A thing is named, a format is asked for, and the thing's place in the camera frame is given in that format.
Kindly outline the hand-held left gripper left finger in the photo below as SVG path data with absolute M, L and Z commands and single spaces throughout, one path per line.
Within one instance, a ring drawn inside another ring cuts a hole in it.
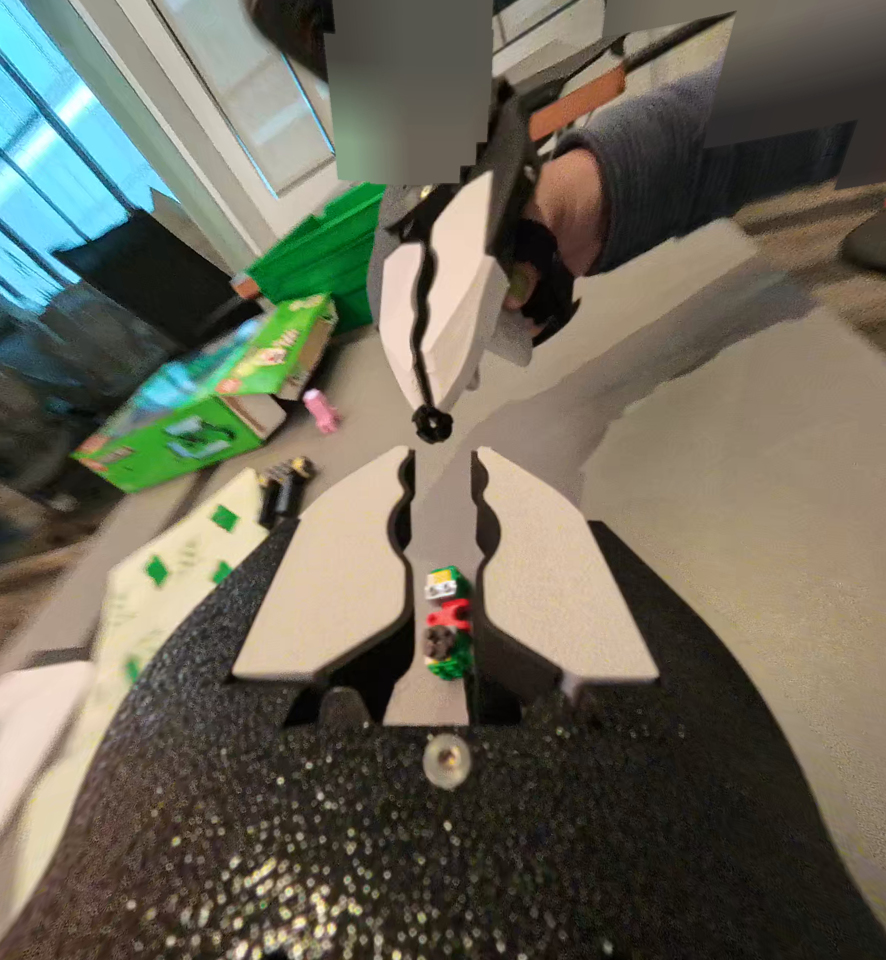
M 303 510 L 236 660 L 241 681 L 310 683 L 388 639 L 413 613 L 415 452 L 395 446 Z

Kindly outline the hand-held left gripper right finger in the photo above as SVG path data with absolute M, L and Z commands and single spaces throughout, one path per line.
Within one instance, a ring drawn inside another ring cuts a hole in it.
M 660 672 L 582 512 L 491 447 L 472 453 L 475 661 L 520 700 Z

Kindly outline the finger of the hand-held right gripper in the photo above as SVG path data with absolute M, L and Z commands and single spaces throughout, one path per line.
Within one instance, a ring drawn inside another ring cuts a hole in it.
M 434 274 L 426 294 L 421 357 L 432 406 L 451 412 L 480 364 L 509 292 L 486 251 L 494 188 L 491 171 L 461 187 L 429 234 Z
M 378 334 L 403 397 L 413 412 L 434 406 L 434 389 L 425 356 L 427 282 L 433 257 L 425 241 L 401 243 L 384 260 Z

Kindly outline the green red toy brick figure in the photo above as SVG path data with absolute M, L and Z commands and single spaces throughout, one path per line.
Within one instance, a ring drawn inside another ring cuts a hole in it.
M 461 570 L 448 565 L 425 577 L 429 605 L 422 638 L 424 663 L 443 681 L 461 681 L 473 667 L 472 591 Z

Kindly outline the person's right forearm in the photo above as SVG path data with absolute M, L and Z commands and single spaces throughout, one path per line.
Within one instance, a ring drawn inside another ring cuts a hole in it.
M 724 57 L 605 110 L 566 134 L 558 154 L 593 157 L 602 223 L 579 276 L 631 259 L 743 207 L 833 181 L 856 121 L 707 147 Z

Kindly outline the grey desk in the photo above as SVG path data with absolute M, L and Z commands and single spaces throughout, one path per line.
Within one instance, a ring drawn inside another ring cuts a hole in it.
M 414 578 L 472 572 L 487 447 L 593 534 L 660 664 L 582 717 L 466 730 L 419 663 L 394 729 L 284 728 L 228 678 L 288 546 L 204 602 L 122 706 L 0 958 L 886 958 L 886 356 L 718 222 L 586 281 L 528 368 L 487 362 L 450 441 L 413 437 L 370 334 L 334 350 L 343 428 L 293 423 L 205 473 L 307 453 L 308 496 L 416 450 Z

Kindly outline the person's right hand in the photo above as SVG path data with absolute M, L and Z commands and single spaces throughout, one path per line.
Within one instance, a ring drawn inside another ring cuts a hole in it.
M 567 150 L 546 162 L 521 218 L 545 227 L 559 256 L 577 279 L 587 277 L 608 231 L 608 201 L 593 152 Z

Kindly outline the green plastic bin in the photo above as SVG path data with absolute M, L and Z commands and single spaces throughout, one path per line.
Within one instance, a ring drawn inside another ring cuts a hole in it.
M 386 187 L 363 182 L 309 214 L 233 282 L 242 297 L 284 302 L 329 295 L 336 334 L 369 327 L 367 277 Z

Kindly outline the black toy brick assembly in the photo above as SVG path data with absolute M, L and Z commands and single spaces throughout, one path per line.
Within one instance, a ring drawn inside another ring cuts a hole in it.
M 267 531 L 300 516 L 307 486 L 317 476 L 312 459 L 299 456 L 257 474 L 261 490 L 258 523 Z

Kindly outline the pink toy brick pig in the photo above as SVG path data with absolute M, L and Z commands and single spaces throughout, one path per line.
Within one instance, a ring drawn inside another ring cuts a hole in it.
M 302 400 L 317 428 L 323 434 L 329 435 L 338 431 L 341 426 L 341 414 L 322 390 L 308 389 L 304 392 Z

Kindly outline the white green instruction booklet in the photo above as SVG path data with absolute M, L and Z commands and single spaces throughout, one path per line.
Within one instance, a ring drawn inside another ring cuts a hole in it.
M 246 467 L 211 497 L 109 572 L 87 708 L 113 716 L 180 624 L 269 535 L 265 488 Z

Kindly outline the green toy set box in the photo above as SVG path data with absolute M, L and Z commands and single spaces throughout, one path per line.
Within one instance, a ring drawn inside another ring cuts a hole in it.
M 338 322 L 329 294 L 246 319 L 161 366 L 71 458 L 135 494 L 257 450 L 301 401 Z

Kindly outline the black chair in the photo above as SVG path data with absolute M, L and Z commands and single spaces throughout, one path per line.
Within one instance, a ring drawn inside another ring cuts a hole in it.
M 231 288 L 228 273 L 145 210 L 78 246 L 56 247 L 51 256 L 184 351 L 262 314 L 257 301 Z

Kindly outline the white flat tray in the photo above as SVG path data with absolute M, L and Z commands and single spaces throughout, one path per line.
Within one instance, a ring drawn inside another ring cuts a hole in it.
M 72 660 L 0 676 L 0 838 L 85 701 L 95 675 Z

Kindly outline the window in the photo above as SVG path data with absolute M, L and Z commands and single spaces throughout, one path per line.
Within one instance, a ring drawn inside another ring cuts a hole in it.
M 0 1 L 0 294 L 41 309 L 54 256 L 173 193 L 23 2 Z

